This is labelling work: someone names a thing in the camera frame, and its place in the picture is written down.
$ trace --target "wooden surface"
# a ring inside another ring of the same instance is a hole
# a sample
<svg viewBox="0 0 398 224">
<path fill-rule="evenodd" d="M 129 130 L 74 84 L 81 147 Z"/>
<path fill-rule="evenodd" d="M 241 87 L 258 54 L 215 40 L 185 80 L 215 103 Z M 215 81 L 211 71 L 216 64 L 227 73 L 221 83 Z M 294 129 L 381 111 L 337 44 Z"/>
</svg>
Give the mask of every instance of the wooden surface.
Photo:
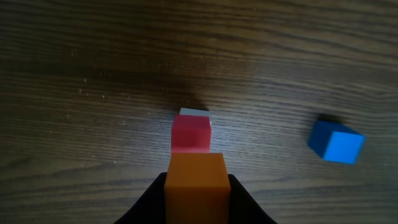
<svg viewBox="0 0 398 224">
<path fill-rule="evenodd" d="M 0 0 L 0 223 L 112 223 L 182 107 L 279 223 L 398 222 L 398 1 Z M 368 138 L 306 146 L 318 113 Z"/>
</svg>

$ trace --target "orange cube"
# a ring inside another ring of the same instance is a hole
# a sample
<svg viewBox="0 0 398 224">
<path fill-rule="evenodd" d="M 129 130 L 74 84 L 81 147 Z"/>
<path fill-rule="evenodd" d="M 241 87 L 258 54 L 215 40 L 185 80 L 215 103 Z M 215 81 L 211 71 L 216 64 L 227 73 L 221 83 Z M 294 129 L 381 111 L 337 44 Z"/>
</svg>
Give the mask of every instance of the orange cube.
<svg viewBox="0 0 398 224">
<path fill-rule="evenodd" d="M 221 153 L 173 153 L 164 185 L 166 224 L 227 224 L 229 184 Z"/>
</svg>

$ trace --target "wooden table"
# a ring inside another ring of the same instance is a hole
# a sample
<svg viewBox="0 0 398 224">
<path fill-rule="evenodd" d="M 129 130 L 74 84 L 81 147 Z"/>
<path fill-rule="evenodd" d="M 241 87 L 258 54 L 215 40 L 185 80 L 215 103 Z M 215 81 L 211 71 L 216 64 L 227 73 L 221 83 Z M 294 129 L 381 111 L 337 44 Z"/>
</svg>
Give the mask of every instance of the wooden table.
<svg viewBox="0 0 398 224">
<path fill-rule="evenodd" d="M 398 1 L 0 1 L 0 223 L 112 223 L 180 107 L 278 223 L 398 222 Z M 306 146 L 320 113 L 355 166 Z"/>
</svg>

